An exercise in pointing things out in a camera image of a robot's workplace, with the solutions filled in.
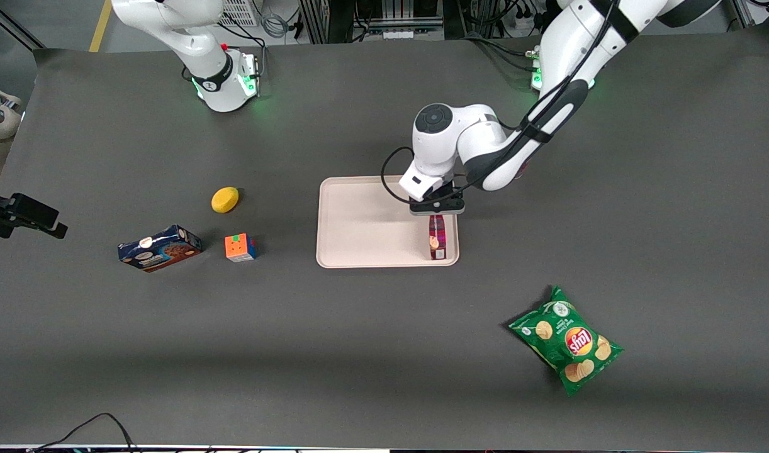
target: yellow floor line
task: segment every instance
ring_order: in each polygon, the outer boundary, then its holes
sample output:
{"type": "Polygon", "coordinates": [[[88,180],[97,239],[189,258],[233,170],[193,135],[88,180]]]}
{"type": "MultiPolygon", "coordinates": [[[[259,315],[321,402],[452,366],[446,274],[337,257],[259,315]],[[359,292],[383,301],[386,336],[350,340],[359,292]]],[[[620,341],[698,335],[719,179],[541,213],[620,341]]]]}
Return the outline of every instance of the yellow floor line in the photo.
{"type": "Polygon", "coordinates": [[[105,36],[105,28],[108,27],[108,19],[111,18],[111,0],[105,0],[102,5],[102,12],[99,13],[99,22],[96,23],[94,37],[91,38],[91,46],[88,52],[99,52],[99,46],[102,45],[102,37],[105,36]]]}

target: plastic tray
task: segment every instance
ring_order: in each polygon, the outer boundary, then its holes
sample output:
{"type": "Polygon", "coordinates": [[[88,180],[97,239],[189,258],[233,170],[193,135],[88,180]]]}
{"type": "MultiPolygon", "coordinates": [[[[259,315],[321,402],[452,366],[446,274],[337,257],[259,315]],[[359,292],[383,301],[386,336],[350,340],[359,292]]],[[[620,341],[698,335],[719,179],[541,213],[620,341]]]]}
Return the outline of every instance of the plastic tray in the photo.
{"type": "MultiPolygon", "coordinates": [[[[385,177],[402,198],[400,177],[385,177]]],[[[335,177],[320,185],[318,264],[327,269],[353,267],[451,266],[460,258],[457,216],[444,215],[447,258],[431,260],[429,216],[410,214],[393,199],[379,177],[335,177]]]]}

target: rubik's cube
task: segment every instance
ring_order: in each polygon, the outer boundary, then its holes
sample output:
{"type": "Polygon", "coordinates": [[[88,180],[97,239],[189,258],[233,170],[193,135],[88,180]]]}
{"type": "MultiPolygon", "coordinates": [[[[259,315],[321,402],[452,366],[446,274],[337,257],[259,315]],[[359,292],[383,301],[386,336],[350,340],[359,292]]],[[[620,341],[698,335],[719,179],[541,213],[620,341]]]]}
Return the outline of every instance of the rubik's cube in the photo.
{"type": "Polygon", "coordinates": [[[255,260],[255,240],[244,233],[226,236],[225,257],[234,263],[255,260]]]}

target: dark gray mat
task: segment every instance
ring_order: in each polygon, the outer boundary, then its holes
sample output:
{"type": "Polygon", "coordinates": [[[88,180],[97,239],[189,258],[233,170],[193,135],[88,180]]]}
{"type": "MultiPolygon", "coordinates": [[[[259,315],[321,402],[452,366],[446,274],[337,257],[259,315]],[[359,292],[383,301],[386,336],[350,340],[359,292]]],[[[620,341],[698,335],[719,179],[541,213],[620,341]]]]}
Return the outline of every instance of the dark gray mat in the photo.
{"type": "Polygon", "coordinates": [[[376,174],[433,101],[520,120],[526,76],[471,43],[275,48],[228,115],[171,53],[39,67],[0,193],[70,232],[0,240],[0,442],[108,410],[141,444],[769,451],[769,28],[638,38],[522,180],[468,194],[448,269],[321,269],[318,187],[376,174]],[[212,249],[116,260],[171,223],[212,249]],[[226,260],[237,232],[266,254],[226,260]],[[574,398],[500,326],[548,284],[626,348],[574,398]]]}

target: green chip bag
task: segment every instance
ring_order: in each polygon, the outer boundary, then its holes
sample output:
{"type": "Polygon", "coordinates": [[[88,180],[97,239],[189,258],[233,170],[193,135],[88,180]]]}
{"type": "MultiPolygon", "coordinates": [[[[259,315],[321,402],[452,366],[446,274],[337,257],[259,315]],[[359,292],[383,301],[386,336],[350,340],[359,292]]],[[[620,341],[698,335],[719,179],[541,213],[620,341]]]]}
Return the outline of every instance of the green chip bag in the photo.
{"type": "Polygon", "coordinates": [[[592,330],[557,286],[549,302],[517,319],[510,328],[558,372],[570,396],[623,351],[592,330]]]}

